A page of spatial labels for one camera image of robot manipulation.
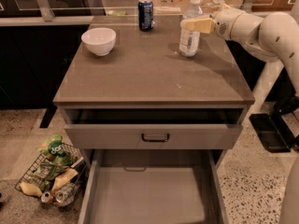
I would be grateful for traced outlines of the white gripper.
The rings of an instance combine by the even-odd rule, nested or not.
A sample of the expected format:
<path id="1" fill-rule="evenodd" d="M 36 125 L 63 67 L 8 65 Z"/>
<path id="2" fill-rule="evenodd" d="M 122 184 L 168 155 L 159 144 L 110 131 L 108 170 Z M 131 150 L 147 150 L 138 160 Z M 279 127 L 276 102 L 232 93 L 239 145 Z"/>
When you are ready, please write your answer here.
<path id="1" fill-rule="evenodd" d="M 216 15 L 215 20 L 210 17 L 184 19 L 180 22 L 180 27 L 191 32 L 203 34 L 211 34 L 215 30 L 216 35 L 224 40 L 237 41 L 243 36 L 240 20 L 243 14 L 243 10 L 231 8 L 231 6 L 222 3 L 221 11 Z"/>

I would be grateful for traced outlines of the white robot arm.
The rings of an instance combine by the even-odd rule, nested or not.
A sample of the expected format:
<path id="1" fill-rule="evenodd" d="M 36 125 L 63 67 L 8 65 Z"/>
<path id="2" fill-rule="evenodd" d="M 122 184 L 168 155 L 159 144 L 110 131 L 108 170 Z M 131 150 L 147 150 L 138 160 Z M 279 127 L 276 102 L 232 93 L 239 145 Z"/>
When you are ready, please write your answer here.
<path id="1" fill-rule="evenodd" d="M 232 40 L 250 55 L 266 62 L 253 89 L 252 111 L 261 108 L 282 70 L 287 71 L 299 92 L 299 25 L 292 14 L 277 11 L 263 18 L 224 6 L 214 17 L 202 15 L 185 19 L 180 27 Z M 287 179 L 279 224 L 299 224 L 299 158 L 294 161 Z"/>

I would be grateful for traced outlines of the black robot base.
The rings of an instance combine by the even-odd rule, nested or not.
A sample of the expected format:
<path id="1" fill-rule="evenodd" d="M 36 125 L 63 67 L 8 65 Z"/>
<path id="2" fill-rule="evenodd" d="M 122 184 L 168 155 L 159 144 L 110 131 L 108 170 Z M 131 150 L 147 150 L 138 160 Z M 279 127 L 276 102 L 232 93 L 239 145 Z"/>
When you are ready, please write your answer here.
<path id="1" fill-rule="evenodd" d="M 299 149 L 299 136 L 293 134 L 280 114 L 251 114 L 249 120 L 265 150 L 278 153 Z"/>

